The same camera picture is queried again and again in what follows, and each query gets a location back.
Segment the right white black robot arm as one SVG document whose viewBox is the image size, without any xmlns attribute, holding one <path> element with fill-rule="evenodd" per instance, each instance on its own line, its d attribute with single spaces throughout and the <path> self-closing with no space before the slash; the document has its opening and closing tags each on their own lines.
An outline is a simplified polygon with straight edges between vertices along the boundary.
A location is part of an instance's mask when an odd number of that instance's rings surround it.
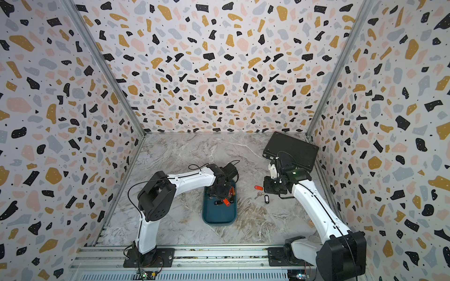
<svg viewBox="0 0 450 281">
<path fill-rule="evenodd" d="M 332 211 L 318 192 L 309 173 L 302 168 L 284 170 L 269 166 L 264 191 L 298 200 L 312 220 L 320 241 L 304 236 L 285 240 L 281 248 L 269 248 L 272 266 L 312 265 L 325 281 L 348 281 L 366 272 L 367 242 L 362 232 L 353 232 Z"/>
</svg>

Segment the teal plastic storage box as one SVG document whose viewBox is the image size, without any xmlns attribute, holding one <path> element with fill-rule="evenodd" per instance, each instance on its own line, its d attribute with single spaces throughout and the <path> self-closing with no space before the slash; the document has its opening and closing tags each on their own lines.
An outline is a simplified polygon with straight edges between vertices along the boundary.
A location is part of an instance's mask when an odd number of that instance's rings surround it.
<svg viewBox="0 0 450 281">
<path fill-rule="evenodd" d="M 229 226 L 233 224 L 237 218 L 237 189 L 236 182 L 231 181 L 231 195 L 228 198 L 228 205 L 223 201 L 209 197 L 204 188 L 202 219 L 212 227 Z"/>
</svg>

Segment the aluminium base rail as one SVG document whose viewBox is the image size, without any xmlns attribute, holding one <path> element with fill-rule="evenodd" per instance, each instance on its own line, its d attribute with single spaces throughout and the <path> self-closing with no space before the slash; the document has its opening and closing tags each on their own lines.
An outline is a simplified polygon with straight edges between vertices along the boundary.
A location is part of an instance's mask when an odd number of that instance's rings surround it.
<svg viewBox="0 0 450 281">
<path fill-rule="evenodd" d="M 126 247 L 83 247 L 70 281 L 320 281 L 313 264 L 289 263 L 282 245 L 170 245 L 150 266 L 128 265 Z"/>
</svg>

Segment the black hard case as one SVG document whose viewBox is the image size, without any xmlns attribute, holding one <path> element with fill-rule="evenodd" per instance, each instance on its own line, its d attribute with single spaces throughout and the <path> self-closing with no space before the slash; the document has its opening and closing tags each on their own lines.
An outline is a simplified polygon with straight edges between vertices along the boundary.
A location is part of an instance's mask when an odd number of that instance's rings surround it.
<svg viewBox="0 0 450 281">
<path fill-rule="evenodd" d="M 274 132 L 262 152 L 266 159 L 281 158 L 284 166 L 297 165 L 312 172 L 319 148 L 306 141 Z"/>
</svg>

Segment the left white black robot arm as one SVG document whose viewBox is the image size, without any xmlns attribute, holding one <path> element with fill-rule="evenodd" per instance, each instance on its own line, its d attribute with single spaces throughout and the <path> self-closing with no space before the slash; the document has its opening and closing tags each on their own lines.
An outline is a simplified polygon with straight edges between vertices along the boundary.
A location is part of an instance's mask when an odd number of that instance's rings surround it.
<svg viewBox="0 0 450 281">
<path fill-rule="evenodd" d="M 170 267 L 168 256 L 173 249 L 157 250 L 160 221 L 169 213 L 173 199 L 183 193 L 205 188 L 206 195 L 221 201 L 231 198 L 233 180 L 238 177 L 231 162 L 224 167 L 207 164 L 187 173 L 155 173 L 138 193 L 134 207 L 141 216 L 138 235 L 125 253 L 124 268 Z"/>
</svg>

